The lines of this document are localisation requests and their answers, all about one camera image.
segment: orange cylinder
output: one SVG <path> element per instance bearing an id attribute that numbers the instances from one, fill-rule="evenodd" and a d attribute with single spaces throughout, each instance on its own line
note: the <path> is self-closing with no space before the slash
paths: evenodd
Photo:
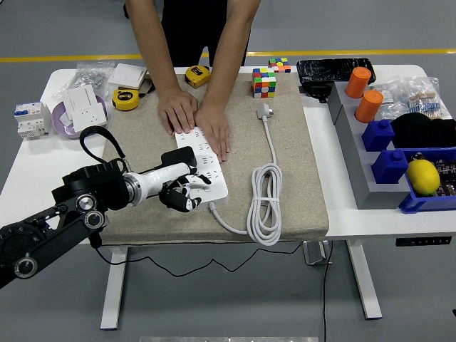
<path id="1" fill-rule="evenodd" d="M 354 68 L 351 72 L 347 88 L 345 89 L 345 94 L 351 98 L 360 98 L 363 96 L 371 75 L 371 71 L 367 68 L 362 66 Z"/>
<path id="2" fill-rule="evenodd" d="M 355 118 L 362 123 L 369 123 L 375 118 L 375 114 L 377 114 L 382 102 L 383 94 L 380 91 L 366 91 L 356 110 Z"/>

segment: person's arm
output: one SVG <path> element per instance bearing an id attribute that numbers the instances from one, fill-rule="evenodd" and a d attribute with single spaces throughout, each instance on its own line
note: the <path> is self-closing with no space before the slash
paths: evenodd
<path id="1" fill-rule="evenodd" d="M 227 23 L 219 40 L 212 75 L 195 120 L 220 161 L 230 150 L 229 124 L 224 114 L 242 64 L 250 29 L 261 0 L 228 0 Z"/>
<path id="2" fill-rule="evenodd" d="M 169 134 L 173 128 L 176 133 L 188 133 L 195 125 L 197 100 L 179 87 L 154 1 L 126 0 L 125 4 L 142 59 L 160 97 L 162 123 Z"/>

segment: yellow floor line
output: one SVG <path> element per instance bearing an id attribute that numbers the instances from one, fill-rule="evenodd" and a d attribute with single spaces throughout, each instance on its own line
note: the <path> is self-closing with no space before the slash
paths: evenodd
<path id="1" fill-rule="evenodd" d="M 456 53 L 456 48 L 411 48 L 400 50 L 305 50 L 305 51 L 255 51 L 247 52 L 248 57 L 287 56 L 368 56 L 368 55 L 442 55 Z M 81 55 L 81 56 L 31 56 L 0 57 L 0 63 L 62 62 L 141 59 L 140 54 L 125 55 Z"/>

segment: white table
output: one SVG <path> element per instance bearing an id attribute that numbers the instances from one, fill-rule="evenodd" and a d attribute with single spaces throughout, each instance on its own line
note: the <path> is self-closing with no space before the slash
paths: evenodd
<path id="1" fill-rule="evenodd" d="M 240 71 L 251 73 L 252 69 L 242 67 Z M 374 69 L 378 83 L 394 75 L 425 76 L 424 70 L 418 66 L 374 66 Z M 176 71 L 184 73 L 185 68 Z M 52 95 L 74 73 L 74 70 L 58 70 L 51 75 L 41 98 L 51 110 L 58 102 L 52 99 Z M 366 318 L 380 318 L 362 240 L 453 235 L 456 232 L 454 212 L 406 215 L 399 209 L 358 210 L 328 106 L 305 95 L 302 95 L 302 102 L 328 210 L 330 225 L 326 239 L 347 240 Z M 114 110 L 112 105 L 109 101 L 106 105 L 111 113 Z M 94 136 L 86 141 L 94 154 L 103 154 L 104 138 Z M 54 204 L 51 190 L 62 185 L 62 176 L 95 163 L 82 151 L 78 140 L 67 140 L 60 135 L 24 140 L 0 195 L 0 227 L 51 207 Z M 127 249 L 123 247 L 113 249 L 113 261 L 124 260 L 126 253 Z M 125 265 L 111 267 L 102 328 L 117 327 L 124 269 Z"/>

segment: power cord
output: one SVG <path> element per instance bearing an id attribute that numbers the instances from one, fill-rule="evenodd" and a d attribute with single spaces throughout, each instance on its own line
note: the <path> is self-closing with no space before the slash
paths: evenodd
<path id="1" fill-rule="evenodd" d="M 249 256 L 245 261 L 243 261 L 238 267 L 236 267 L 235 269 L 229 269 L 228 267 L 226 267 L 225 265 L 223 265 L 222 263 L 218 262 L 217 260 L 215 259 L 211 259 L 207 264 L 203 265 L 203 266 L 200 266 L 200 267 L 197 267 L 196 269 L 193 269 L 192 271 L 188 271 L 188 272 L 185 272 L 183 274 L 174 274 L 172 273 L 169 269 L 167 269 L 166 267 L 158 264 L 154 259 L 152 259 L 150 256 L 144 256 L 143 258 L 140 258 L 140 259 L 135 259 L 135 260 L 125 260 L 125 261 L 122 261 L 122 262 L 111 262 L 109 260 L 107 260 L 100 252 L 100 250 L 98 248 L 95 248 L 95 250 L 97 251 L 98 255 L 101 257 L 101 259 L 103 259 L 106 263 L 108 263 L 109 265 L 113 265 L 113 266 L 117 266 L 117 265 L 122 265 L 122 264 L 127 264 L 127 263 L 134 263 L 134 262 L 139 262 L 139 261 L 143 261 L 143 260 L 150 260 L 155 266 L 161 268 L 162 270 L 166 271 L 168 274 L 170 274 L 171 276 L 175 277 L 175 278 L 180 278 L 180 277 L 183 277 L 183 276 L 188 276 L 189 274 L 193 273 L 193 272 L 196 272 L 196 271 L 199 271 L 200 269 L 204 269 L 206 267 L 208 267 L 210 264 L 212 263 L 215 263 L 217 265 L 220 265 L 221 267 L 223 267 L 224 269 L 226 269 L 228 272 L 230 273 L 234 273 L 235 271 L 237 271 L 238 269 L 240 269 L 241 267 L 243 267 L 251 258 L 254 257 L 254 255 L 258 252 L 258 251 L 263 251 L 263 252 L 268 252 L 268 253 L 273 253 L 273 254 L 294 254 L 296 253 L 296 251 L 299 249 L 299 247 L 302 246 L 302 243 L 300 243 L 292 252 L 276 252 L 276 251 L 269 251 L 267 249 L 262 249 L 262 248 L 257 248 L 255 250 L 255 252 L 252 253 L 251 256 Z"/>
<path id="2" fill-rule="evenodd" d="M 260 105 L 256 115 L 261 119 L 266 131 L 269 148 L 272 154 L 272 163 L 256 168 L 252 173 L 252 189 L 253 197 L 250 204 L 249 215 L 247 216 L 247 230 L 239 230 L 229 226 L 223 221 L 216 211 L 215 203 L 210 202 L 209 208 L 217 221 L 227 230 L 242 235 L 249 235 L 252 240 L 263 244 L 264 246 L 272 246 L 278 242 L 281 234 L 281 212 L 280 212 L 280 191 L 282 188 L 282 171 L 277 165 L 276 152 L 272 145 L 271 135 L 269 134 L 268 118 L 274 113 L 269 106 L 264 103 Z M 262 197 L 264 181 L 268 178 L 266 186 L 267 196 Z M 262 202 L 267 202 L 267 209 L 261 218 L 261 206 L 265 205 Z M 271 225 L 266 226 L 266 222 L 271 218 Z"/>
<path id="3" fill-rule="evenodd" d="M 323 277 L 323 342 L 326 342 L 326 275 L 328 273 L 329 262 L 333 254 L 334 242 L 331 242 L 331 250 L 329 252 L 328 261 L 326 262 L 325 275 Z"/>

